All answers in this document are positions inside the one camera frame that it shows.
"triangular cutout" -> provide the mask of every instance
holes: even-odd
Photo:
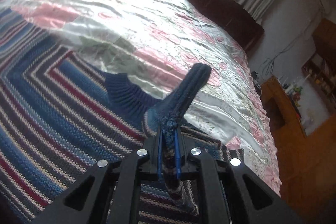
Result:
[[[88,177],[78,188],[65,198],[64,205],[77,211],[83,210],[94,181],[94,177]]]
[[[250,194],[253,206],[256,210],[261,210],[272,204],[272,199],[247,175],[243,175],[246,188]]]

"silver screw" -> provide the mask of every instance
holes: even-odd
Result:
[[[197,156],[200,153],[202,153],[202,151],[199,148],[193,148],[192,150],[190,150],[191,154]]]
[[[108,165],[108,163],[109,162],[107,160],[100,160],[100,161],[97,162],[97,165],[99,167],[105,167],[106,165]]]
[[[145,155],[147,155],[147,150],[146,149],[139,149],[137,152],[136,152],[137,154],[138,154],[138,156],[145,156]]]
[[[232,158],[230,160],[230,163],[233,165],[233,166],[239,166],[241,164],[241,161],[237,158]]]

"bedspread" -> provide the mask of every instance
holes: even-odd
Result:
[[[27,21],[111,73],[163,98],[194,63],[211,66],[185,118],[229,149],[279,194],[277,149],[243,49],[187,0],[2,0]]]

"striped knit fabric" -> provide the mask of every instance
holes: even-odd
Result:
[[[61,44],[10,9],[0,11],[0,194],[21,223],[30,222],[96,161],[122,159],[145,138],[138,120],[108,95],[110,75]],[[216,158],[234,153],[243,160],[242,150],[226,151],[186,122],[181,131]],[[194,182],[183,185],[196,204]],[[139,221],[198,220],[176,207],[163,183],[153,182],[142,186]]]

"wooden floor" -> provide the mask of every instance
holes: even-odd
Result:
[[[336,115],[307,137],[275,78],[262,85],[261,101],[270,119],[276,120],[279,111],[267,110],[270,105],[274,106],[270,100],[276,103],[282,116],[279,122],[271,123],[276,125],[271,133],[278,149],[282,198],[307,223],[336,223],[335,219],[333,222],[321,220],[321,216],[330,213],[324,211],[336,198]]]

